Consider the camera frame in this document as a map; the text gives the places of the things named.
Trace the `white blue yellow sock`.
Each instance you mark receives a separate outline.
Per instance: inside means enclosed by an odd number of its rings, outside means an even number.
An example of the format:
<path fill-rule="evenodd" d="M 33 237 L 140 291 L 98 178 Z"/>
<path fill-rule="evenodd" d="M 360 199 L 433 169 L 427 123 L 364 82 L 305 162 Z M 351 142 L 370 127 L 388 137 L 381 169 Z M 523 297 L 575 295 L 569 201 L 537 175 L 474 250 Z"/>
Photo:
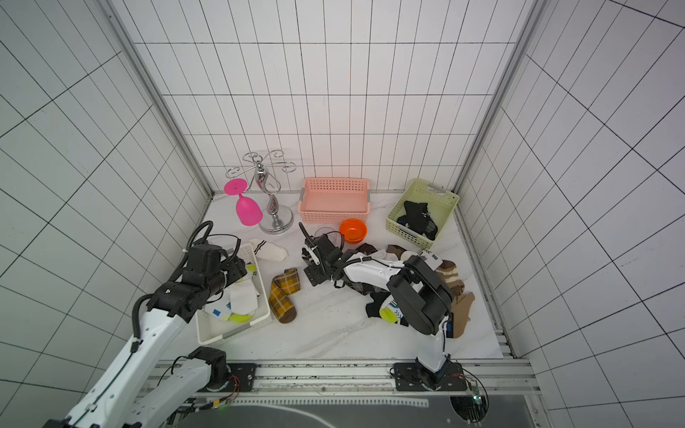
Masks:
<path fill-rule="evenodd" d="M 203 310 L 212 318 L 222 322 L 244 324 L 253 318 L 254 313 L 238 314 L 233 312 L 230 302 L 217 301 L 204 306 Z"/>

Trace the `white sock black striped cuff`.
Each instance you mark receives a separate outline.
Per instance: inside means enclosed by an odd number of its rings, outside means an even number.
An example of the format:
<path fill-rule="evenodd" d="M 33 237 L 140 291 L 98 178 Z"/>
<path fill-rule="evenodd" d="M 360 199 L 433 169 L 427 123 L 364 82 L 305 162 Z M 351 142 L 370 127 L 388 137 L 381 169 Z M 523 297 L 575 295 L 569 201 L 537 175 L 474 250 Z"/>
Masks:
<path fill-rule="evenodd" d="M 230 285 L 228 293 L 233 314 L 246 316 L 253 314 L 257 310 L 259 294 L 251 280 L 244 280 Z"/>

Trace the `brown yellow plaid sock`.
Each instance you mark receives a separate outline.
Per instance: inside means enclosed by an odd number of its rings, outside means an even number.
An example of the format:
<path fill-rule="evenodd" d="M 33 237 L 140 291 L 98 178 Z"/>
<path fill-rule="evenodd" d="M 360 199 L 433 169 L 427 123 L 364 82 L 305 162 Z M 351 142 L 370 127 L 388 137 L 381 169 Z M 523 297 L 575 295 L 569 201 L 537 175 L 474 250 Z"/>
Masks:
<path fill-rule="evenodd" d="M 269 306 L 281 324 L 289 324 L 297 317 L 297 310 L 291 295 L 301 290 L 301 279 L 298 269 L 292 267 L 282 274 L 274 276 L 271 281 Z"/>

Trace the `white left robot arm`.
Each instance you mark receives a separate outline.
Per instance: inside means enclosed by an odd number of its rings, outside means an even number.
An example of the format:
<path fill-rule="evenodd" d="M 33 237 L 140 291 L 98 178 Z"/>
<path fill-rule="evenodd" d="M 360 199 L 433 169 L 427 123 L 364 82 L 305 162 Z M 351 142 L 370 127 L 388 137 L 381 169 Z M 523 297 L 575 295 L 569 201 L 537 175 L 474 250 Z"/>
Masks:
<path fill-rule="evenodd" d="M 225 351 L 199 347 L 156 388 L 138 394 L 164 352 L 215 296 L 247 273 L 239 250 L 198 244 L 187 250 L 180 272 L 134 305 L 133 335 L 86 397 L 47 427 L 160 427 L 201 390 L 237 385 Z"/>

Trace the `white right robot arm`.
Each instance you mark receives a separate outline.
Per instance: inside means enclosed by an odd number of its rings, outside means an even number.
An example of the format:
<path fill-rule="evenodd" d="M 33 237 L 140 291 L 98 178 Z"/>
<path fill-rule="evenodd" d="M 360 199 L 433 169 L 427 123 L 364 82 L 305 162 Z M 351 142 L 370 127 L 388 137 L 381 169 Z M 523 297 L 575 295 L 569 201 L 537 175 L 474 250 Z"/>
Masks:
<path fill-rule="evenodd" d="M 333 244 L 326 234 L 311 235 L 303 224 L 299 228 L 304 235 L 304 273 L 310 283 L 331 281 L 336 288 L 358 288 L 362 294 L 371 295 L 371 314 L 390 310 L 398 323 L 406 322 L 421 335 L 419 372 L 427 382 L 440 379 L 449 367 L 445 328 L 455 300 L 437 272 L 442 260 L 431 251 L 412 254 L 406 260 L 383 260 L 359 251 L 344 251 L 342 244 Z"/>

